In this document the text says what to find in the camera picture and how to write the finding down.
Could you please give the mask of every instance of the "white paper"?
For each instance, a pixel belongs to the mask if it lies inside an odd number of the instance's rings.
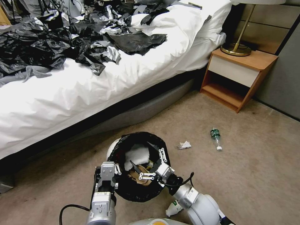
[[[190,148],[191,144],[188,141],[185,141],[184,143],[180,142],[180,146],[178,146],[179,149],[185,149],[185,148]]]

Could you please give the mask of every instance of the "lamp stand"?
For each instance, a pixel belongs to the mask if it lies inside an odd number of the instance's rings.
[[[226,54],[229,54],[229,55],[233,55],[233,56],[248,56],[251,54],[251,48],[245,46],[245,45],[241,45],[240,44],[240,40],[245,32],[245,29],[248,25],[248,22],[249,22],[249,19],[253,13],[253,10],[254,10],[254,7],[255,5],[252,4],[251,6],[251,9],[250,9],[250,12],[248,14],[248,17],[245,21],[245,24],[243,26],[243,29],[241,31],[241,34],[240,36],[238,37],[238,40],[237,42],[234,44],[234,43],[224,43],[222,46],[221,46],[221,51],[226,53]]]

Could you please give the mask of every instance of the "lampshade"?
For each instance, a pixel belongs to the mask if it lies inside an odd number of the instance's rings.
[[[286,0],[230,0],[231,2],[254,4],[254,5],[280,5]]]

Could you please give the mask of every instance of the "white bedsheet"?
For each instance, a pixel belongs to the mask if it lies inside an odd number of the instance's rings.
[[[52,71],[51,77],[4,85],[0,88],[0,159],[176,74],[204,67],[210,53],[225,40],[224,34],[216,33],[213,40],[195,39],[211,14],[208,8],[170,6],[170,12],[157,16],[150,27],[140,25],[145,14],[133,16],[134,28],[148,35],[166,33],[167,41],[144,56],[119,51],[119,65],[106,63],[100,76],[67,59],[64,70]]]

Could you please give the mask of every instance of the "nightstand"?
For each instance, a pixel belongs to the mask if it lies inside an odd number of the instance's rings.
[[[200,92],[238,113],[251,99],[278,56],[252,51],[245,57],[212,52]]]

